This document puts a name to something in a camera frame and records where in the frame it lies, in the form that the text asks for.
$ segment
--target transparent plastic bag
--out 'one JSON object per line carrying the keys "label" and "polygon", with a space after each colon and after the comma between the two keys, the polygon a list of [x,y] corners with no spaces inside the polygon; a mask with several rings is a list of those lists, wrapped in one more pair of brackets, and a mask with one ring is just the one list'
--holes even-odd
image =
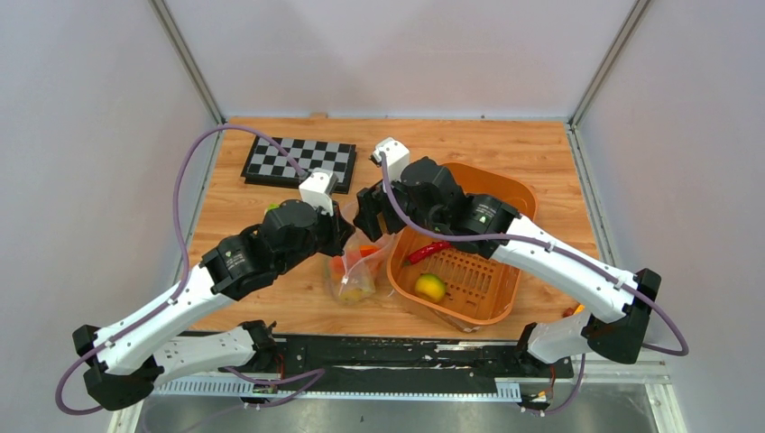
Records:
{"label": "transparent plastic bag", "polygon": [[[351,202],[341,210],[346,221],[353,221],[358,205]],[[372,242],[356,230],[346,243],[345,253],[328,257],[325,264],[327,290],[338,302],[355,304],[376,290],[375,279],[384,268],[393,245],[393,236],[383,235]]]}

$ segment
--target white wall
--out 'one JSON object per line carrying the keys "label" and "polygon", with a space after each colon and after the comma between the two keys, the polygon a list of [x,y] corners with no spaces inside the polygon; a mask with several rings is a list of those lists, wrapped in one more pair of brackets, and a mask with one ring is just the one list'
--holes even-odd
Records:
{"label": "white wall", "polygon": [[[0,430],[104,431],[107,412],[54,404],[70,333],[166,288],[175,171],[212,122],[147,2],[2,2],[0,113]],[[84,409],[81,374],[65,397]]]}
{"label": "white wall", "polygon": [[687,335],[691,355],[668,366],[692,432],[765,424],[762,16],[762,2],[654,2],[582,128],[622,263],[662,274]]}
{"label": "white wall", "polygon": [[168,1],[226,115],[568,116],[633,0]]}

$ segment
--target red chili pepper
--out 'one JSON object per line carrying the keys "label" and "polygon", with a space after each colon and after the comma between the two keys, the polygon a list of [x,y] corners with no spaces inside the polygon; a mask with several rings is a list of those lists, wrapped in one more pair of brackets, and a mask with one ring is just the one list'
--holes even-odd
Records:
{"label": "red chili pepper", "polygon": [[451,247],[452,244],[447,241],[434,242],[433,244],[425,245],[414,253],[409,254],[409,257],[407,257],[407,260],[404,262],[404,264],[414,264],[421,262],[423,259],[425,259],[425,257]]}

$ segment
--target black and white checkered board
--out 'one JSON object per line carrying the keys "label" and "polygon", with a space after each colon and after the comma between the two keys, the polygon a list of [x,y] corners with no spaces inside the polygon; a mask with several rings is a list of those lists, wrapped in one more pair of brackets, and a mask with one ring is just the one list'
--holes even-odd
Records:
{"label": "black and white checkered board", "polygon": [[[356,160],[355,144],[317,142],[295,138],[277,138],[277,143],[307,171],[322,168],[335,172],[335,192],[347,194],[351,189],[351,176]],[[242,169],[244,183],[274,187],[297,188],[298,175],[287,158],[264,139],[257,137]]]}

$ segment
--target yellow lemon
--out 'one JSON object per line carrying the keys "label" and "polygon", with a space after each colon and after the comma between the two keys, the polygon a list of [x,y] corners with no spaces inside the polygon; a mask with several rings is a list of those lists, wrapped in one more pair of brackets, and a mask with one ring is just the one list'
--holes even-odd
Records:
{"label": "yellow lemon", "polygon": [[447,294],[447,285],[432,273],[423,273],[414,283],[417,296],[433,303],[439,303]]}

